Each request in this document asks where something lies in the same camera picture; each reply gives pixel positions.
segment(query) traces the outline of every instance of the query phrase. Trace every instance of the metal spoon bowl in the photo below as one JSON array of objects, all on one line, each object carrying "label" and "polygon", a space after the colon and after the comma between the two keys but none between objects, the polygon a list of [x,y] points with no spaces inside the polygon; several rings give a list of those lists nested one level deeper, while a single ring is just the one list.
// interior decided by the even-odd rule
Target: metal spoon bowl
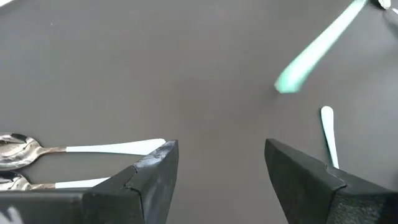
[{"label": "metal spoon bowl", "polygon": [[101,146],[42,147],[35,139],[16,133],[0,133],[0,170],[14,170],[53,152],[105,152],[146,156],[165,143],[164,139]]},{"label": "metal spoon bowl", "polygon": [[94,187],[107,180],[109,177],[79,180],[71,182],[60,182],[52,184],[31,184],[21,174],[13,171],[0,171],[0,191],[4,190],[34,190],[34,189],[65,189],[75,187]]}]

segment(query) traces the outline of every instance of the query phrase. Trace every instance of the dark gray surface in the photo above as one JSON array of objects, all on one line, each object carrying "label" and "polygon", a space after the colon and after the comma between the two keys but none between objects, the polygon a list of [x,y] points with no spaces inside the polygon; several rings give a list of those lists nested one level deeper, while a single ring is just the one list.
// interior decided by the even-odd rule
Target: dark gray surface
[{"label": "dark gray surface", "polygon": [[341,168],[398,189],[397,36],[372,6],[302,91],[282,96],[279,73],[349,1],[16,1],[0,10],[1,131],[48,147],[179,139],[168,223],[286,223],[264,141],[328,161],[323,105]]}]

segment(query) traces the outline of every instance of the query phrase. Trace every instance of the blurred spoon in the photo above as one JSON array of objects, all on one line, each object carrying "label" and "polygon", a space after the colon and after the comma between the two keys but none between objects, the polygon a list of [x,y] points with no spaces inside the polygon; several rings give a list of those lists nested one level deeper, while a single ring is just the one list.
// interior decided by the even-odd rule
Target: blurred spoon
[{"label": "blurred spoon", "polygon": [[329,147],[329,153],[331,156],[331,163],[337,169],[338,167],[338,159],[337,159],[337,150],[336,150],[336,142],[335,142],[335,127],[334,127],[334,117],[333,117],[333,109],[330,106],[324,106],[321,109],[321,119],[323,131],[325,132],[326,141]]},{"label": "blurred spoon", "polygon": [[0,170],[27,166],[42,154],[53,152],[105,152],[146,156],[164,143],[164,139],[151,139],[101,146],[44,148],[31,137],[16,133],[0,133]]},{"label": "blurred spoon", "polygon": [[391,0],[379,0],[379,4],[385,10],[388,10],[391,7]]},{"label": "blurred spoon", "polygon": [[12,2],[13,0],[0,0],[0,7]]},{"label": "blurred spoon", "polygon": [[1,171],[0,172],[0,191],[3,190],[34,190],[34,189],[65,189],[77,187],[94,187],[99,183],[107,180],[109,177],[79,180],[70,182],[60,182],[53,184],[31,184],[27,179],[17,172]]}]

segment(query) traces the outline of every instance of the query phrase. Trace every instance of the spoon bowl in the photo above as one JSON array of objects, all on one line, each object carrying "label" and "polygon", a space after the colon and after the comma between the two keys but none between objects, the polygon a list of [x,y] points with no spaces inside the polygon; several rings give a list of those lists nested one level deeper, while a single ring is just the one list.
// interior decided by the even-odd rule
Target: spoon bowl
[{"label": "spoon bowl", "polygon": [[27,179],[16,172],[5,171],[0,173],[0,191],[30,190],[32,188]]},{"label": "spoon bowl", "polygon": [[42,147],[35,139],[16,133],[0,133],[0,171],[14,170],[53,152],[105,152],[146,156],[165,143],[164,139],[101,146]]}]

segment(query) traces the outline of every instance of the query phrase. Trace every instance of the white spoon handle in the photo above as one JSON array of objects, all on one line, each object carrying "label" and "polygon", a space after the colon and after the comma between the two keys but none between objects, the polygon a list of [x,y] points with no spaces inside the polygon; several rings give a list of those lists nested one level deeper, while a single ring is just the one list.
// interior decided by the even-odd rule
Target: white spoon handle
[{"label": "white spoon handle", "polygon": [[164,139],[150,139],[145,141],[109,144],[102,146],[72,146],[67,147],[66,152],[107,152],[119,154],[134,154],[146,156],[165,144]]},{"label": "white spoon handle", "polygon": [[325,132],[326,141],[329,147],[331,162],[333,163],[334,167],[339,169],[336,143],[335,143],[335,128],[333,124],[334,123],[333,109],[329,106],[324,106],[321,109],[321,119],[322,119],[323,131]]},{"label": "white spoon handle", "polygon": [[0,0],[0,7],[5,5],[5,4],[7,4],[7,3],[10,3],[11,1],[12,0]]},{"label": "white spoon handle", "polygon": [[65,189],[65,188],[75,188],[75,187],[94,187],[108,179],[109,179],[109,177],[92,179],[92,180],[59,182],[59,183],[55,183],[55,188],[56,189]]}]

